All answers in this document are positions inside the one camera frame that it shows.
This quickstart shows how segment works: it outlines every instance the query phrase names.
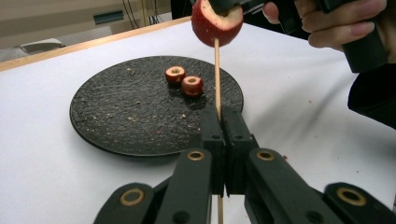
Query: stick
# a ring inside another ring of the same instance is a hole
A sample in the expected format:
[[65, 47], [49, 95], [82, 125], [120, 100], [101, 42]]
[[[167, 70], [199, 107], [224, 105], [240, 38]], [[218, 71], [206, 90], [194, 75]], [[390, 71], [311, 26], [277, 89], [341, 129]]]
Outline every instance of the stick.
[[[216, 109], [218, 117], [221, 117], [221, 100], [220, 100], [220, 56], [219, 56], [219, 40], [215, 38], [215, 87], [216, 87]], [[223, 224], [223, 201], [218, 195], [218, 218], [219, 224]]]
[[219, 55], [219, 40], [215, 38], [215, 87], [216, 87], [216, 109], [218, 110], [218, 117], [221, 116], [221, 100], [220, 100], [220, 55]]

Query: white table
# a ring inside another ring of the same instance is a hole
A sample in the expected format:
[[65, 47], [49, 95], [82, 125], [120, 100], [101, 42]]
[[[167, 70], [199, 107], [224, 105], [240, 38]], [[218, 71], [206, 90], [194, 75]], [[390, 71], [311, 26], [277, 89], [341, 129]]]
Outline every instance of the white table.
[[[187, 21], [0, 73], [0, 223], [92, 223], [118, 187], [154, 187], [172, 174], [177, 157], [125, 158], [98, 150], [69, 119], [72, 97], [90, 77], [155, 55], [214, 62], [214, 50]], [[261, 147], [286, 155], [315, 189], [347, 182], [392, 208], [396, 132], [348, 110], [357, 75], [343, 53], [245, 24], [220, 49], [220, 66], [241, 86], [243, 116]], [[249, 223], [243, 197], [224, 199], [224, 207], [225, 223]], [[214, 209], [212, 223], [216, 215]]]

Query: red apple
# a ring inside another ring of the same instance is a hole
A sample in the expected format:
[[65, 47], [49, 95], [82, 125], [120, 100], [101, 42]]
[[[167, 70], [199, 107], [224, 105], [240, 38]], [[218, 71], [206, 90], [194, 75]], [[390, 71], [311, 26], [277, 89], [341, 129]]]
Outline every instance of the red apple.
[[173, 66], [166, 69], [165, 77], [169, 84], [178, 86], [186, 77], [186, 70], [181, 66]]
[[204, 82], [200, 77], [185, 77], [181, 82], [181, 92], [188, 97], [199, 97], [204, 93]]
[[244, 12], [240, 6], [221, 15], [216, 14], [209, 0], [198, 0], [192, 7], [192, 30], [209, 47], [214, 47], [215, 38], [220, 46], [229, 44], [238, 35], [243, 21]]

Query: apple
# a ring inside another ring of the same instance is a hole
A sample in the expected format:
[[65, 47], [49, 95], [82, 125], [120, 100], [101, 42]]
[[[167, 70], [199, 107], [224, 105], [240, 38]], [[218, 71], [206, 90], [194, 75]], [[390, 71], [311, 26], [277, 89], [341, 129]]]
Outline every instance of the apple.
[[200, 97], [204, 93], [204, 82], [200, 77], [185, 77], [181, 82], [181, 92], [188, 97]]
[[166, 69], [165, 77], [170, 85], [179, 86], [186, 77], [186, 70], [181, 66], [173, 66]]
[[220, 47], [229, 44], [238, 35], [243, 22], [241, 6], [221, 15], [216, 14], [208, 0], [198, 0], [192, 7], [192, 30], [209, 47], [214, 47], [215, 38], [219, 40]]

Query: black tool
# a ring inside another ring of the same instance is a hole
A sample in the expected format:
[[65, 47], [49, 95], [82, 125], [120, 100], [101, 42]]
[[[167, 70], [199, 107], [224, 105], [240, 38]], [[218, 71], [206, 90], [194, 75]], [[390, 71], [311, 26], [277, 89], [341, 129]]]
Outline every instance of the black tool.
[[[235, 5], [241, 5], [249, 11], [264, 2], [274, 2], [279, 8], [279, 21], [285, 34], [290, 35], [302, 27], [293, 0], [209, 0], [216, 13], [227, 11]], [[317, 0], [318, 6], [324, 13], [330, 13], [341, 5], [353, 0]], [[349, 67], [354, 73], [373, 70], [388, 62], [388, 54], [382, 44], [376, 28], [366, 37], [343, 45], [343, 50]]]
[[258, 146], [239, 111], [202, 111], [200, 141], [184, 150], [173, 175], [155, 188], [117, 189], [95, 224], [210, 223], [212, 194], [245, 195], [251, 223], [396, 223], [396, 216], [363, 189], [330, 184], [310, 188], [276, 151]]

